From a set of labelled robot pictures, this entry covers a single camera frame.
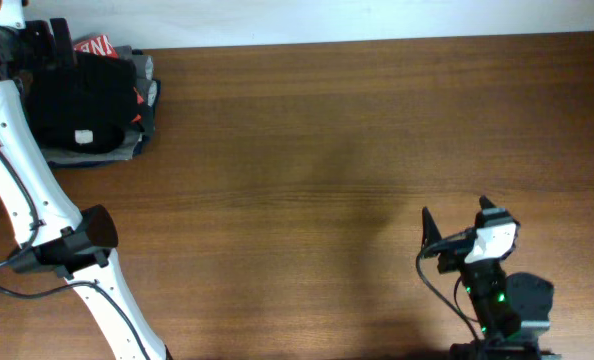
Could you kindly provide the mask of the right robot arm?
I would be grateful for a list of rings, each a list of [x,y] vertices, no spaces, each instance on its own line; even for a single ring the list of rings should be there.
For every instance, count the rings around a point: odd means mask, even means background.
[[[479,198],[480,211],[474,225],[444,237],[428,208],[421,211],[421,248],[416,272],[425,286],[448,306],[473,336],[469,343],[456,343],[450,359],[560,359],[544,350],[539,338],[551,328],[552,282],[527,272],[506,274],[502,268],[515,250],[520,222],[504,207],[487,197]],[[457,272],[457,288],[463,287],[475,312],[465,315],[458,301],[448,300],[426,277],[421,261],[436,258],[440,274]]]

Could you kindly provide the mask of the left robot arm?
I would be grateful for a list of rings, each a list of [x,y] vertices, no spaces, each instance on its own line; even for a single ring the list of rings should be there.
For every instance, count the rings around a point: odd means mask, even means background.
[[[0,1],[0,199],[18,274],[52,272],[76,292],[118,359],[170,353],[121,271],[108,210],[78,208],[46,154],[104,155],[143,132],[147,101],[131,62],[77,51],[63,18],[28,21],[22,1]]]

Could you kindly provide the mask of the black t-shirt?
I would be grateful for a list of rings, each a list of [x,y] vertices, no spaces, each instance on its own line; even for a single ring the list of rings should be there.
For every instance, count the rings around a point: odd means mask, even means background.
[[[33,73],[25,101],[28,125],[46,148],[102,154],[118,148],[130,130],[140,131],[133,63],[78,52],[74,67]]]

